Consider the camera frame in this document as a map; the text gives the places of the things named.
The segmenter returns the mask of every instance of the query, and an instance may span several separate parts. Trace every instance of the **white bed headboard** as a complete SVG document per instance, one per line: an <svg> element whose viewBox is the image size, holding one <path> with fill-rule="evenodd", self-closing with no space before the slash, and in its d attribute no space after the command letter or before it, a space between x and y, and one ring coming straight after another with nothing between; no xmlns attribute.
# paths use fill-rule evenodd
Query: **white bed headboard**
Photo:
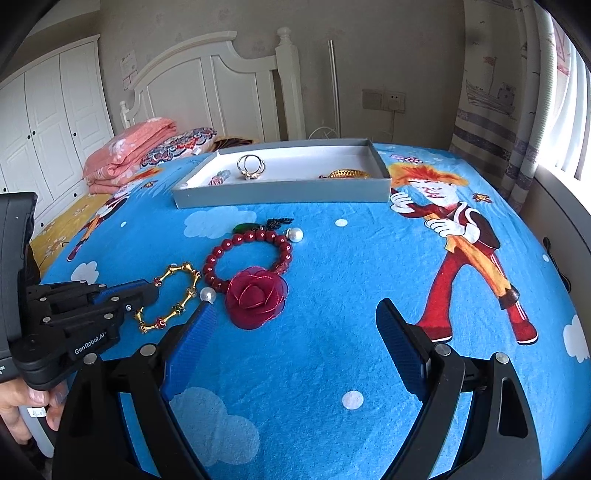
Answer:
<svg viewBox="0 0 591 480"><path fill-rule="evenodd" d="M289 140L306 137L300 62L290 29L280 28L275 55L243 59L236 32L191 38L162 52L134 79L134 104L120 103L125 128L153 116L177 122L179 132L213 127L220 135L279 141L273 70L278 70Z"/></svg>

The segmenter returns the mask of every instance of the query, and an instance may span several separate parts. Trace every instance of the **cartoon print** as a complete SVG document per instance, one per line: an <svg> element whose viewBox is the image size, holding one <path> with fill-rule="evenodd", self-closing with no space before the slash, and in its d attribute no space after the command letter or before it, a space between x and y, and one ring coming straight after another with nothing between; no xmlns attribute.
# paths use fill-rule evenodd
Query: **cartoon print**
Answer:
<svg viewBox="0 0 591 480"><path fill-rule="evenodd" d="M390 158L393 159L393 160L403 161L403 162L407 162L407 163L423 163L423 161L420 158L417 158L417 157L403 157L402 155L396 155L395 153L393 153L392 155L390 155Z"/></svg>
<svg viewBox="0 0 591 480"><path fill-rule="evenodd" d="M457 188L467 186L468 181L424 164L395 163L388 170L392 177L391 209L407 218L423 218L427 228L447 241L443 263L417 323L427 336L433 342L451 340L449 308L453 280L464 265L471 265L495 293L501 310L506 310L517 342L520 345L535 343L538 332L518 301L519 292L505 276L495 255L501 247L499 239L488 220L458 198ZM414 203L408 194L395 190L401 186L411 186L431 203Z"/></svg>
<svg viewBox="0 0 591 480"><path fill-rule="evenodd" d="M488 195L485 195L484 193L475 193L474 195L472 195L472 199L476 200L476 203L478 203L478 202L492 203L491 198Z"/></svg>
<svg viewBox="0 0 591 480"><path fill-rule="evenodd" d="M82 235L82 238L76 244L74 250L70 252L70 255L68 255L66 260L68 262L74 260L74 258L80 251L80 248L88 241L92 233L99 227L101 223L110 218L117 210L119 210L123 206L125 202L127 202L127 199L129 198L131 192L136 187L138 187L145 179L153 177L161 171L162 169L158 167L149 168L148 170L145 170L133 176L132 180L129 183L123 185L119 190L117 190L117 192L115 192L113 196L96 211L94 217L91 218L88 221L88 223L80 229L80 232L84 229L86 229L86 232L84 232L84 235ZM154 182L156 181L157 180L149 181L148 183L143 185L142 188L147 187L147 185L150 183L152 184L150 186L153 186Z"/></svg>

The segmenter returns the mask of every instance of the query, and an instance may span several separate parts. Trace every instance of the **red fabric rose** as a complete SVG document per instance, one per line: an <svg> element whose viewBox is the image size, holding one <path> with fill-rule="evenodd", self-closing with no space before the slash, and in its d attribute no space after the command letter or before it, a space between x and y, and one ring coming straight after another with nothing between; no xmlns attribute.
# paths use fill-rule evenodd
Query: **red fabric rose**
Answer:
<svg viewBox="0 0 591 480"><path fill-rule="evenodd" d="M234 325L254 330L283 311L286 297L283 278L261 267L248 267L230 280L226 308Z"/></svg>

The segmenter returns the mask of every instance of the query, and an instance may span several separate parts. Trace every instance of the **metal rod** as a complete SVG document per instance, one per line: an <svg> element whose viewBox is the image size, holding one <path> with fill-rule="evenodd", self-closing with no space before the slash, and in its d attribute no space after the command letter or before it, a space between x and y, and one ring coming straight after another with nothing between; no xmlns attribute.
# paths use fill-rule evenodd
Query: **metal rod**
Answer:
<svg viewBox="0 0 591 480"><path fill-rule="evenodd" d="M333 84L333 102L335 105L335 130L337 137L340 138L340 102L339 102L339 81L336 75L335 44L329 40L330 54L330 76Z"/></svg>

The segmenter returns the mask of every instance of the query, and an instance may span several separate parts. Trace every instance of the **gray box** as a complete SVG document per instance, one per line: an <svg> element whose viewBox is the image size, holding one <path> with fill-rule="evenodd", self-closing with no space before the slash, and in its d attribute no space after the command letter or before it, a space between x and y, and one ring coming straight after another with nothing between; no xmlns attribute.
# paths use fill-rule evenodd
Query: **gray box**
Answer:
<svg viewBox="0 0 591 480"><path fill-rule="evenodd" d="M239 157L255 154L266 163L257 180L245 180ZM256 159L249 159L256 166ZM368 179L320 179L339 168L354 168ZM208 185L218 171L229 170L221 185ZM387 202L391 178L367 139L298 140L219 150L173 187L178 208L253 203Z"/></svg>

